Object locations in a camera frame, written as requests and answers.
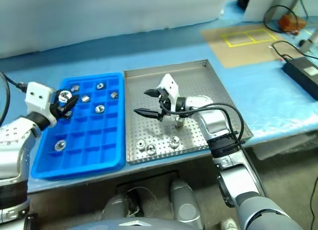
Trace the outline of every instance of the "stainless steel tray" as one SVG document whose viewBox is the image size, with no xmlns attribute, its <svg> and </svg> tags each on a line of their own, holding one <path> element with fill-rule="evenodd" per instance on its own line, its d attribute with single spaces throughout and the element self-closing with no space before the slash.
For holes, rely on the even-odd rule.
<svg viewBox="0 0 318 230">
<path fill-rule="evenodd" d="M 141 107 L 159 111 L 158 99 L 143 93 L 147 89 L 156 88 L 166 73 L 170 73 L 179 85 L 181 96 L 206 95 L 214 102 L 234 105 L 208 60 L 125 71 L 126 159 L 129 163 L 165 158 L 208 147 L 197 123 L 191 118 L 187 118 L 184 126 L 177 129 L 172 116 L 165 116 L 163 122 L 159 122 L 134 113 L 135 108 Z M 236 113 L 228 107 L 223 108 L 229 112 L 233 129 L 239 131 Z M 247 140 L 252 137 L 252 133 L 246 124 L 244 128 L 243 139 Z M 180 138 L 177 149 L 169 146 L 171 136 Z M 147 144 L 155 144 L 156 155 L 149 156 L 146 152 L 140 152 L 136 148 L 138 139 L 144 139 Z"/>
</svg>

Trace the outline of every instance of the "orange object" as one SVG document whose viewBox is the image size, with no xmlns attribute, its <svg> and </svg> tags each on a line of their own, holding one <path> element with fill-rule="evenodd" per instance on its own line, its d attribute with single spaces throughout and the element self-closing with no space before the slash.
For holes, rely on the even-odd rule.
<svg viewBox="0 0 318 230">
<path fill-rule="evenodd" d="M 286 14 L 283 15 L 282 18 L 278 20 L 278 25 L 284 32 L 291 32 L 295 35 L 298 35 L 299 31 L 303 29 L 306 26 L 306 21 L 299 16 L 297 16 L 298 19 L 298 27 L 296 18 L 292 14 Z"/>
</svg>

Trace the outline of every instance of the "blue plastic tray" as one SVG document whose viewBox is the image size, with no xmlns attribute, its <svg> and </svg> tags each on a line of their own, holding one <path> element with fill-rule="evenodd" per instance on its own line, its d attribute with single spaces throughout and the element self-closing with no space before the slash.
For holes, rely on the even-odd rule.
<svg viewBox="0 0 318 230">
<path fill-rule="evenodd" d="M 97 90 L 98 83 L 104 89 Z M 79 100 L 71 119 L 61 119 L 47 129 L 37 151 L 31 174 L 34 178 L 61 178 L 120 169 L 125 163 L 124 81 L 120 73 L 67 78 L 60 88 L 79 85 Z M 112 92 L 118 97 L 113 99 Z M 88 95 L 90 102 L 82 103 Z M 95 107 L 105 110 L 97 114 Z M 54 150 L 66 140 L 63 151 Z"/>
</svg>

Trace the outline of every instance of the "silver robot arm segment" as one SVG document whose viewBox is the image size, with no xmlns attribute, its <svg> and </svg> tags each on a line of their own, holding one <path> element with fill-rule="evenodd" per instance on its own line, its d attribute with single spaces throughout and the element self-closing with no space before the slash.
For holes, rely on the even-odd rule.
<svg viewBox="0 0 318 230">
<path fill-rule="evenodd" d="M 279 206 L 264 196 L 260 180 L 246 158 L 236 133 L 232 133 L 229 128 L 223 111 L 195 112 L 206 105 L 212 106 L 211 98 L 180 97 L 178 85 L 170 74 L 163 77 L 157 89 L 149 89 L 145 94 L 159 98 L 162 113 L 140 108 L 134 110 L 137 114 L 160 121 L 164 115 L 180 115 L 182 118 L 192 117 L 196 120 L 219 171 L 217 180 L 224 202 L 236 208 L 242 230 L 302 229 Z"/>
<path fill-rule="evenodd" d="M 54 127 L 57 119 L 74 107 L 78 96 L 60 106 L 53 89 L 30 82 L 26 90 L 27 115 L 0 128 L 0 229 L 24 226 L 29 212 L 27 181 L 29 153 L 36 139 L 47 127 Z"/>
</svg>

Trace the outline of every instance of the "black power supply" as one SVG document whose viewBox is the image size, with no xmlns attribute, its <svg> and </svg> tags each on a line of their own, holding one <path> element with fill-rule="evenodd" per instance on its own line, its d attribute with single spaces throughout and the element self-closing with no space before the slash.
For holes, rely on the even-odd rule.
<svg viewBox="0 0 318 230">
<path fill-rule="evenodd" d="M 306 57 L 286 60 L 283 71 L 318 100 L 318 67 Z"/>
</svg>

